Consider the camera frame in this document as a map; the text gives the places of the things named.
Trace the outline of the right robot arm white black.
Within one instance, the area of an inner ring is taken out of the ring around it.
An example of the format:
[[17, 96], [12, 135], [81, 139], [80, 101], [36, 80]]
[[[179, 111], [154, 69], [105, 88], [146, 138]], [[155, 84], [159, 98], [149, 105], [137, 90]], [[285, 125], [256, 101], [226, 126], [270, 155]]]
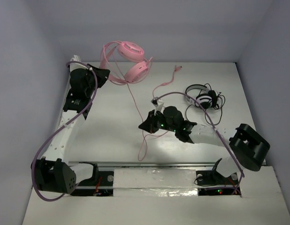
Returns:
[[259, 171], [270, 149], [268, 141], [248, 124], [242, 123], [232, 130], [216, 129], [185, 120], [174, 106], [150, 111], [138, 127], [150, 134], [159, 129], [174, 132], [184, 143], [225, 147], [229, 157], [218, 159], [211, 170], [197, 172], [197, 184], [203, 186], [224, 184], [231, 175], [243, 169]]

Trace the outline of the pink headphones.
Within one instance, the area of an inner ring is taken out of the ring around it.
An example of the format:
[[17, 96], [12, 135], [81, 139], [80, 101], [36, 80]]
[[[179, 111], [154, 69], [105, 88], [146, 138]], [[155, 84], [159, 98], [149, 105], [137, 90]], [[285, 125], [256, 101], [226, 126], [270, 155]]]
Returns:
[[153, 58], [130, 41], [111, 41], [103, 45], [100, 68], [109, 69], [109, 81], [116, 85], [136, 84], [143, 81], [151, 69]]

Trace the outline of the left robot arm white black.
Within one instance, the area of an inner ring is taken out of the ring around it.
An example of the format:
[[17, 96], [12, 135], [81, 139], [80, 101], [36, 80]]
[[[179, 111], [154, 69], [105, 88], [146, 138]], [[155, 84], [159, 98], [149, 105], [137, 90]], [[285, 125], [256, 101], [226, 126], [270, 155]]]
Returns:
[[57, 130], [42, 144], [31, 164], [33, 188], [71, 194], [79, 183], [94, 185], [99, 181], [97, 164], [79, 162], [69, 165], [69, 151], [79, 129], [86, 121], [97, 90], [109, 78], [110, 70], [79, 61], [70, 61], [69, 88]]

